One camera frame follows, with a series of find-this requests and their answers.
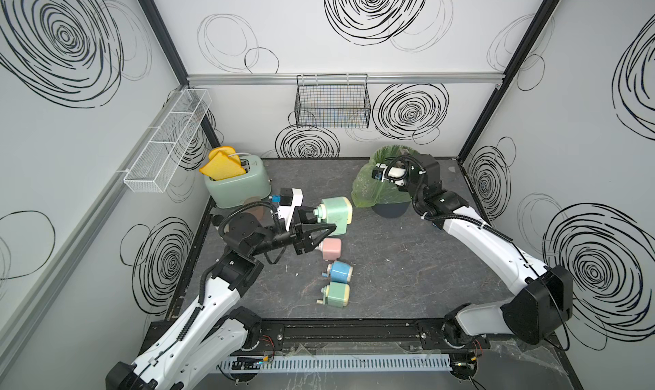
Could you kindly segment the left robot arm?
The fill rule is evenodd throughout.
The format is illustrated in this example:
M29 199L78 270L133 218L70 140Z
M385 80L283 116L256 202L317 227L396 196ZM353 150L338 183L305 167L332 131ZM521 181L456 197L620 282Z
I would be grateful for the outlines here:
M257 347L262 319L238 302L264 269L259 255L286 247L303 255L338 229L323 206L295 207L289 226L271 202L235 209L218 225L225 251L203 272L195 302L134 362L117 363L106 388L193 389L232 353Z

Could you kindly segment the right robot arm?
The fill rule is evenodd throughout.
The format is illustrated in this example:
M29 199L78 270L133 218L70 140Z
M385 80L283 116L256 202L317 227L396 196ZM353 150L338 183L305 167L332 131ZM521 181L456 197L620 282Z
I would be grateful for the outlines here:
M402 154L377 164L372 177L408 193L422 219L469 248L513 295L507 301L465 304L445 316L442 336L449 346L463 348L482 335L512 335L537 345L565 327L572 315L571 273L525 253L460 195L446 190L436 158Z

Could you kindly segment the green sharpener bottom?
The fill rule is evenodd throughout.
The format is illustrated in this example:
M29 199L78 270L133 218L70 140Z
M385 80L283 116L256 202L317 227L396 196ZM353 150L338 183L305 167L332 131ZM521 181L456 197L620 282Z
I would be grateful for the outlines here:
M316 300L318 305L343 308L348 306L351 288L349 284L330 282L321 289L322 298Z

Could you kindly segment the green sharpener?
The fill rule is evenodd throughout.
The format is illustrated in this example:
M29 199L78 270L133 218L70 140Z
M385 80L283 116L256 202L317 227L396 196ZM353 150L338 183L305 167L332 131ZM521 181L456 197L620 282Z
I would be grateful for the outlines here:
M343 308L348 306L351 288L349 284L330 282L321 289L322 298L316 300L318 305Z
M353 206L347 197L331 197L323 199L313 214L320 224L336 225L333 234L341 236L346 234L347 227L352 223Z

